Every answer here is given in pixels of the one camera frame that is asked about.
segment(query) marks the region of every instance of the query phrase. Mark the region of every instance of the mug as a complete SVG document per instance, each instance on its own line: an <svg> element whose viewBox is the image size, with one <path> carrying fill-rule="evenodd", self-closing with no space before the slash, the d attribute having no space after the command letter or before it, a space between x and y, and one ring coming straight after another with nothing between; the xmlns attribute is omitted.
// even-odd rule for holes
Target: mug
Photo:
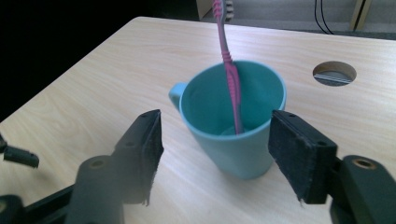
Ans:
<svg viewBox="0 0 396 224"><path fill-rule="evenodd" d="M286 86L271 67L234 61L241 83L240 114L244 132L234 133L233 106L223 63L179 82L169 98L182 120L218 168L241 179L259 177L270 168L268 137L273 110L283 110Z"/></svg>

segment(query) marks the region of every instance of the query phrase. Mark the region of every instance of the black cable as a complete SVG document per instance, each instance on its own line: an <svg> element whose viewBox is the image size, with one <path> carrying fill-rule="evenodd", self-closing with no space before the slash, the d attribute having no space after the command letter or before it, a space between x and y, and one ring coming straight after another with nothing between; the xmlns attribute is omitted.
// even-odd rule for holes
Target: black cable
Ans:
<svg viewBox="0 0 396 224"><path fill-rule="evenodd" d="M317 18L317 4L318 4L318 0L315 0L315 21L317 22L318 27L320 28L320 30L323 31L323 33L325 33L326 35L328 35L329 33L327 33L325 30L323 30L323 28L321 27L321 25L318 22L318 18Z"/></svg>
<svg viewBox="0 0 396 224"><path fill-rule="evenodd" d="M327 30L330 32L330 34L334 35L334 34L332 33L332 31L329 29L329 27L327 26L326 21L324 20L324 15L323 15L323 0L320 0L320 11L321 11L321 14L322 14L322 19L323 19L324 25L326 26L326 28L327 28Z"/></svg>
<svg viewBox="0 0 396 224"><path fill-rule="evenodd" d="M363 0L363 2L361 3L361 9L359 9L358 18L356 19L355 26L353 27L353 31L354 31L354 32L355 32L356 29L358 28L359 21L361 20L361 13L363 12L364 4L366 4L366 0Z"/></svg>

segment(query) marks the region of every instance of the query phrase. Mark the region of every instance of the light wood grain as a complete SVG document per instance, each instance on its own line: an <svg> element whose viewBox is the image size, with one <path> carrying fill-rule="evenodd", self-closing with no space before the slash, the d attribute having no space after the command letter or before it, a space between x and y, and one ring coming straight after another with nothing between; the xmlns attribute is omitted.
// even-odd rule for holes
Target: light wood grain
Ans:
<svg viewBox="0 0 396 224"><path fill-rule="evenodd" d="M396 42L226 25L235 60L273 67L286 110L339 146L396 176ZM316 65L352 65L344 87L315 81ZM125 205L126 223L331 223L329 203L300 204L274 164L242 181L198 147L167 93L221 62L216 24L136 18L0 124L8 143L35 152L38 169L0 162L0 195L33 203L75 181L78 166L110 154L136 117L161 109L165 152L150 206Z"/></svg>

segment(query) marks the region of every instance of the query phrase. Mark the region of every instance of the toothbrush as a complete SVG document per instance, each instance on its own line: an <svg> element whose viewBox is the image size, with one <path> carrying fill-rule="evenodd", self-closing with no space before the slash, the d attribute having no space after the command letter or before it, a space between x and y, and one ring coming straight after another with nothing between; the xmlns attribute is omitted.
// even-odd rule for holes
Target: toothbrush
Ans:
<svg viewBox="0 0 396 224"><path fill-rule="evenodd" d="M233 64L233 58L228 50L227 40L225 37L224 23L233 17L233 2L226 0L213 0L213 15L219 30L219 41L221 47L221 55L224 61L224 67L227 75L227 84L233 103L233 122L235 127L235 134L240 134L244 131L241 120L241 87L239 81L238 70Z"/></svg>

